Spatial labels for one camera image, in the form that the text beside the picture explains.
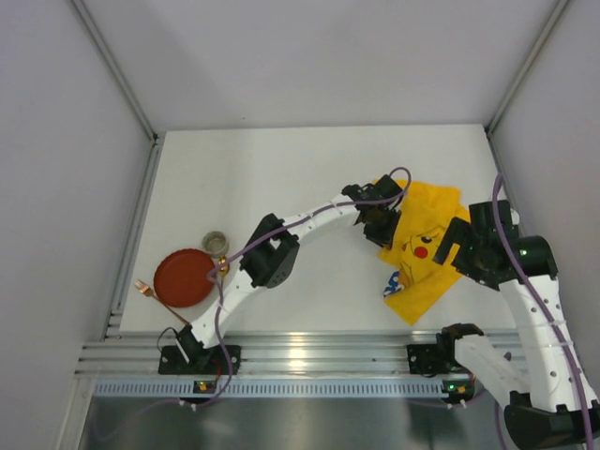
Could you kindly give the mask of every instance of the gray wall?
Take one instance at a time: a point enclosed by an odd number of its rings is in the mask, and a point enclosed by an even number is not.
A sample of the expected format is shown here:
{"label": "gray wall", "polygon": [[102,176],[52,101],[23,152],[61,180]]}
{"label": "gray wall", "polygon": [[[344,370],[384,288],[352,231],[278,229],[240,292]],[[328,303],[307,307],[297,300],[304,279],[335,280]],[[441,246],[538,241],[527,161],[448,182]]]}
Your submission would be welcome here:
{"label": "gray wall", "polygon": [[148,149],[67,2],[0,2],[3,449],[53,446]]}
{"label": "gray wall", "polygon": [[486,123],[550,0],[87,0],[155,127]]}
{"label": "gray wall", "polygon": [[496,133],[517,207],[559,265],[583,366],[600,392],[600,2],[573,2]]}

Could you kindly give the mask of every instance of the white table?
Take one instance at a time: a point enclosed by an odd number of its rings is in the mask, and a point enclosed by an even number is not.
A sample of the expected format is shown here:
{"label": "white table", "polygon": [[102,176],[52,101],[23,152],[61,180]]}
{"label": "white table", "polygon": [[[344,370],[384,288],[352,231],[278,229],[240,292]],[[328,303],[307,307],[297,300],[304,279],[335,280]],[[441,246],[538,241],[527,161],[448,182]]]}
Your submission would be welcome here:
{"label": "white table", "polygon": [[[349,184],[403,165],[415,180],[461,189],[461,202],[490,199],[496,168],[481,126],[316,127],[167,133],[132,281],[152,283],[158,264],[180,248],[199,248],[213,230],[231,253],[268,213],[286,217],[317,206]],[[514,328],[502,297],[462,278],[410,327],[385,305],[394,267],[377,258],[360,227],[301,247],[290,278],[252,300],[235,331],[390,331],[473,322]],[[179,312],[193,320],[217,290]],[[122,331],[160,331],[180,323],[131,285]]]}

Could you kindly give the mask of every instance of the red cheek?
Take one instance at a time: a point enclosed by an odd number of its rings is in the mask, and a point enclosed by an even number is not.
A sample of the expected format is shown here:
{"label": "red cheek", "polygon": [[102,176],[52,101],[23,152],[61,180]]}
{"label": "red cheek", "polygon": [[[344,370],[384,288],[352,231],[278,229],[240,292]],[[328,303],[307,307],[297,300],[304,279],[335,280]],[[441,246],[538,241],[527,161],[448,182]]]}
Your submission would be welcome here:
{"label": "red cheek", "polygon": [[414,250],[414,256],[423,260],[428,256],[428,250],[425,247],[417,247]]}

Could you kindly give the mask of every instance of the fork handle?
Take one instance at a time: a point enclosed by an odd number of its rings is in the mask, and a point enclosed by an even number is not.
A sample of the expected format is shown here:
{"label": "fork handle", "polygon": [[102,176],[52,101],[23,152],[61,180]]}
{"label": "fork handle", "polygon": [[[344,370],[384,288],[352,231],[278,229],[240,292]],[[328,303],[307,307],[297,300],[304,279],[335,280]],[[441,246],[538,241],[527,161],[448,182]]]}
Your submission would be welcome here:
{"label": "fork handle", "polygon": [[155,298],[155,300],[157,302],[159,302],[162,306],[164,306],[166,309],[168,309],[173,316],[175,316],[177,319],[179,319],[179,321],[183,325],[189,325],[189,322],[186,319],[184,319],[183,317],[181,317],[179,314],[177,314],[175,311],[173,311],[173,309],[169,305],[165,305],[164,303],[162,303],[162,301],[158,298],[158,296],[155,293],[153,293],[152,296]]}

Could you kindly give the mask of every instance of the table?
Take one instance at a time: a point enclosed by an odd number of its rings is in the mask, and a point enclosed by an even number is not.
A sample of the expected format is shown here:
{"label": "table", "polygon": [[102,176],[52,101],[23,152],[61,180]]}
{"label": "table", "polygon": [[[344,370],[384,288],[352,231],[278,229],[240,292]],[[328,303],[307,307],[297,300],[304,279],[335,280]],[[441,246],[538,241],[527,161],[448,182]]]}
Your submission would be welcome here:
{"label": "table", "polygon": [[[199,248],[213,230],[226,233],[231,253],[268,213],[301,213],[403,165],[415,180],[461,189],[461,202],[490,199],[496,167],[479,125],[311,127],[171,131],[166,134],[143,225],[122,331],[161,331],[180,323],[139,294],[158,264],[180,248]],[[360,227],[301,247],[290,278],[256,296],[234,331],[431,330],[463,322],[514,328],[499,293],[462,278],[409,326],[382,298],[394,267],[377,258]],[[192,321],[217,290],[178,311]]]}

